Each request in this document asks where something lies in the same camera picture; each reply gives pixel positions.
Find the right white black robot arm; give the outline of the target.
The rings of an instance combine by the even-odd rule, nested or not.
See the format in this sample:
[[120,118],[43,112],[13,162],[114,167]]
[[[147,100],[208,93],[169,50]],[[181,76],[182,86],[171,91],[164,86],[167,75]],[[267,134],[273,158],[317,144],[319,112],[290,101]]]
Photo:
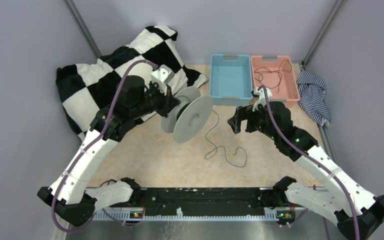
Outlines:
[[235,134],[260,132],[325,188],[319,192],[285,176],[273,189],[279,206],[300,205],[337,226],[348,240],[367,240],[384,222],[384,195],[376,196],[344,172],[306,130],[293,124],[291,111],[281,102],[238,106],[227,120]]

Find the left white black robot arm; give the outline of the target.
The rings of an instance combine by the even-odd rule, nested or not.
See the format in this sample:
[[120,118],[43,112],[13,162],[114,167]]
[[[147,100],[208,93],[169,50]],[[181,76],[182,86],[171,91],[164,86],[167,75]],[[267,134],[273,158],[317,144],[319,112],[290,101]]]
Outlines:
[[107,154],[139,118],[151,113],[166,117],[179,104],[171,87],[161,80],[145,84],[139,76],[123,78],[111,104],[96,113],[70,164],[51,186],[41,187],[37,193],[51,207],[54,223],[58,225],[60,217],[74,227],[82,227],[101,209],[119,203],[136,206],[141,198],[140,185],[131,178],[98,188],[87,186]]

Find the translucent white cable spool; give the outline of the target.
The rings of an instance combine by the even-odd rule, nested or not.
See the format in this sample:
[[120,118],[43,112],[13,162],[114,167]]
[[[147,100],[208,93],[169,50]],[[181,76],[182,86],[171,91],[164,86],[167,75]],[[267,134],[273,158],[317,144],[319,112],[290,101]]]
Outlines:
[[161,118],[161,129],[173,134],[175,142],[182,144],[192,139],[206,124],[213,110],[214,101],[202,96],[198,88],[189,86],[174,95],[180,104]]

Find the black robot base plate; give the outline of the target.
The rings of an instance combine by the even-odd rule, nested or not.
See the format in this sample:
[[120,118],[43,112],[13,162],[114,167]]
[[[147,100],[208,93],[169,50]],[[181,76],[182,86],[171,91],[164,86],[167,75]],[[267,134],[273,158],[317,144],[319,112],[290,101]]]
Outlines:
[[186,217],[263,216],[275,208],[291,208],[282,193],[260,187],[149,187],[134,191],[128,202],[115,207],[145,210],[145,216],[174,216],[180,209]]

